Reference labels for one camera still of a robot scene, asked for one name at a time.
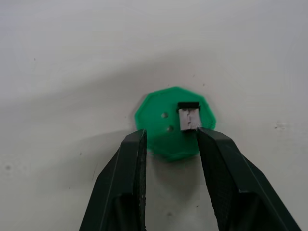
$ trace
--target green plastic part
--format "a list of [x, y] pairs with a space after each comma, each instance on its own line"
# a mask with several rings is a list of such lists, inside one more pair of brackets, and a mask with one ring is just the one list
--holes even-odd
[[135, 114], [137, 129], [145, 128], [148, 149], [166, 161], [180, 160], [199, 153], [194, 132], [180, 130], [178, 102], [199, 102], [204, 128], [214, 129], [216, 120], [204, 97], [180, 87], [150, 93]]

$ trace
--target hole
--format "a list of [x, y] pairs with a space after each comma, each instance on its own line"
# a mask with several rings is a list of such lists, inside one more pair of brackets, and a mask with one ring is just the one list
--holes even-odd
[[174, 127], [171, 126], [171, 125], [167, 128], [167, 131], [168, 131], [168, 132], [172, 132], [173, 130], [174, 130]]
[[168, 113], [167, 112], [162, 113], [162, 118], [164, 119], [168, 118]]

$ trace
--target white background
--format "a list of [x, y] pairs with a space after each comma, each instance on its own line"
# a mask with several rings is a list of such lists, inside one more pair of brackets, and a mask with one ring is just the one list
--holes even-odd
[[[78, 230], [142, 99], [172, 86], [307, 230], [307, 0], [2, 0], [0, 230]], [[198, 157], [148, 157], [146, 224], [218, 230]]]

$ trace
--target small rectangular component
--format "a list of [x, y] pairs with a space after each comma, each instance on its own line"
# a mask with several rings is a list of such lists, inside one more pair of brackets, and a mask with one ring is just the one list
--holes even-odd
[[178, 109], [199, 108], [199, 102], [178, 102]]
[[179, 109], [181, 131], [196, 130], [201, 127], [199, 108]]

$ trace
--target dark speck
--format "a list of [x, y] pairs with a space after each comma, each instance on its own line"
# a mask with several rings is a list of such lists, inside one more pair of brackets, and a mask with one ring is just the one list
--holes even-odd
[[12, 167], [10, 165], [5, 166], [5, 170], [10, 171]]

